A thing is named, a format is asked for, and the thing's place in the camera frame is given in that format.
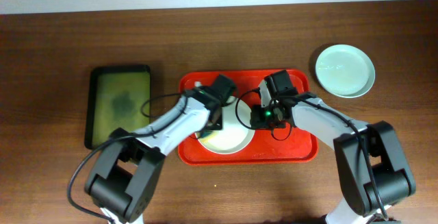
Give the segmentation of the white plate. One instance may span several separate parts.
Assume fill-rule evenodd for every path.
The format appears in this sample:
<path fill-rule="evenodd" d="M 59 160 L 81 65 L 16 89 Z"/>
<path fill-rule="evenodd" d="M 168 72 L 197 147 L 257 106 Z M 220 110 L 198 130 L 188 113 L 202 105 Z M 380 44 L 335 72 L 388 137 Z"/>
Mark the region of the white plate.
<path fill-rule="evenodd" d="M 255 130 L 245 128 L 235 115 L 237 97 L 229 97 L 228 105 L 222 109 L 222 129 L 216 131 L 216 136 L 208 142 L 200 144 L 216 154 L 226 155 L 237 153 L 249 145 L 255 135 Z"/>

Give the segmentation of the mint green plate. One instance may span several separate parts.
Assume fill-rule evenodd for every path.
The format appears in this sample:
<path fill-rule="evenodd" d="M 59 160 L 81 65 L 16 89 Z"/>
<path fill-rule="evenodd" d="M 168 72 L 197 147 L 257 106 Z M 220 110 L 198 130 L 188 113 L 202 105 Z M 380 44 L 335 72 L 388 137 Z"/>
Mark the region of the mint green plate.
<path fill-rule="evenodd" d="M 327 92 L 346 99 L 365 95 L 376 80 L 370 57 L 351 45 L 324 49 L 316 59 L 315 74 Z"/>

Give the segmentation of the green and yellow sponge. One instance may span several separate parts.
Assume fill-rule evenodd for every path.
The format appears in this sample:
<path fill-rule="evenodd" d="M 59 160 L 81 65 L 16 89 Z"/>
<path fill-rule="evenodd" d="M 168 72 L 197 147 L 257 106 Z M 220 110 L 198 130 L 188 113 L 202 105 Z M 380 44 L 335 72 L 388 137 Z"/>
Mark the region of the green and yellow sponge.
<path fill-rule="evenodd" d="M 200 142 L 208 142 L 210 139 L 214 138 L 216 136 L 216 131 L 203 131 L 197 133 L 197 139 Z"/>

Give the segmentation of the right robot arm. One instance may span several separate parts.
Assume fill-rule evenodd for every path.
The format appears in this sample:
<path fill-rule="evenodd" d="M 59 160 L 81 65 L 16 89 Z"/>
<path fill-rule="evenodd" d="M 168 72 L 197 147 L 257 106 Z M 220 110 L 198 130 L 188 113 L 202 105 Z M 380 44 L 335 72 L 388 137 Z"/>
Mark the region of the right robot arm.
<path fill-rule="evenodd" d="M 413 173 L 389 123 L 359 121 L 311 92 L 299 93 L 287 71 L 264 77 L 254 92 L 260 103 L 251 110 L 252 129 L 289 124 L 333 149 L 343 197 L 320 223 L 387 221 L 388 208 L 415 194 Z"/>

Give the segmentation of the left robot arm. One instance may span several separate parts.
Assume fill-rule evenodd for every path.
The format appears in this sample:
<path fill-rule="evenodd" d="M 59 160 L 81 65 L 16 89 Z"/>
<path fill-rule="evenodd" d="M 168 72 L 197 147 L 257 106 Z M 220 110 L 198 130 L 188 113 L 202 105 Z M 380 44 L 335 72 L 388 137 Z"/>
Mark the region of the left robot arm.
<path fill-rule="evenodd" d="M 154 192 L 166 156 L 188 136 L 222 119 L 222 109 L 236 89 L 218 75 L 209 86 L 181 93 L 178 102 L 150 125 L 132 133 L 121 131 L 98 146 L 99 154 L 84 186 L 109 223 L 133 223 Z"/>

